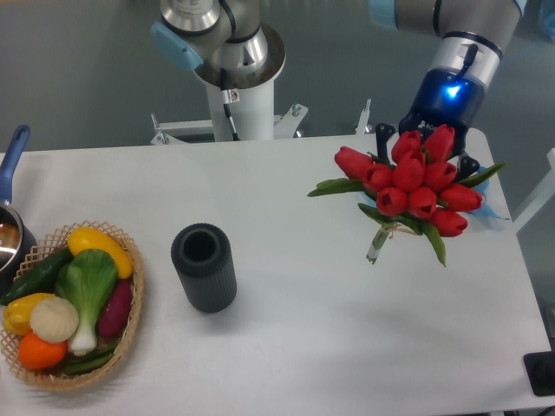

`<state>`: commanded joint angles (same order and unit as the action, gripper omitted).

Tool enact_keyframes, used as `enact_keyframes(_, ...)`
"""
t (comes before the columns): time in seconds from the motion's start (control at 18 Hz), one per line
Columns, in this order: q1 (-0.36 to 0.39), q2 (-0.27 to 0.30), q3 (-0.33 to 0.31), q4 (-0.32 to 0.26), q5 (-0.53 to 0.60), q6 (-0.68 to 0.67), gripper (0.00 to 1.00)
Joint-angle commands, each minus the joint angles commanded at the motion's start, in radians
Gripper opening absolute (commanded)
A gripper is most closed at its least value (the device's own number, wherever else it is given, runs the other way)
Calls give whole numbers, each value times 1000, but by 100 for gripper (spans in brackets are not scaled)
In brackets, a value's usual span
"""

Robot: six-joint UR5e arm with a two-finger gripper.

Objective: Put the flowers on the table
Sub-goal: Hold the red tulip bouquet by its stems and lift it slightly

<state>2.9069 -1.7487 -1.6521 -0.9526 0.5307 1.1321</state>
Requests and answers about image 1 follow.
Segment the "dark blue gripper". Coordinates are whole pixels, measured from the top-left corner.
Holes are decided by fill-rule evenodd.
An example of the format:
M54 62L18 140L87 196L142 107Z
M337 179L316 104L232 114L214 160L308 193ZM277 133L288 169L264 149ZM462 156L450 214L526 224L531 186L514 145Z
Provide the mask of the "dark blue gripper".
M457 179L466 179L480 169L480 162L466 151L469 127L485 96L485 89L478 83L457 78L443 69L426 73L408 114L399 122L399 133L418 130L426 140L440 125L454 129L453 153L457 159ZM389 163L388 141L395 127L387 123L375 126L377 156Z

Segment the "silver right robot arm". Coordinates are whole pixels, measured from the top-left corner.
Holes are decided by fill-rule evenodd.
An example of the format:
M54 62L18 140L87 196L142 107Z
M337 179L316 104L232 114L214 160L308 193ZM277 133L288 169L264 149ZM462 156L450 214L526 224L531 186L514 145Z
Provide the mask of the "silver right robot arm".
M439 126L454 129L458 176L479 169L467 155L466 136L490 87L514 30L523 1L383 0L369 2L376 22L399 31L433 34L441 42L400 132L427 139Z

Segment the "silver robot arm with base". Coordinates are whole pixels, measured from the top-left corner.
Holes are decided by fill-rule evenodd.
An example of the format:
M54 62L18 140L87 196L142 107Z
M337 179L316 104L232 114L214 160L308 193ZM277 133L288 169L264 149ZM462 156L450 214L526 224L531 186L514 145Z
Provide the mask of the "silver robot arm with base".
M274 82L285 64L257 1L162 1L150 29L163 56L204 84L217 141L274 137Z

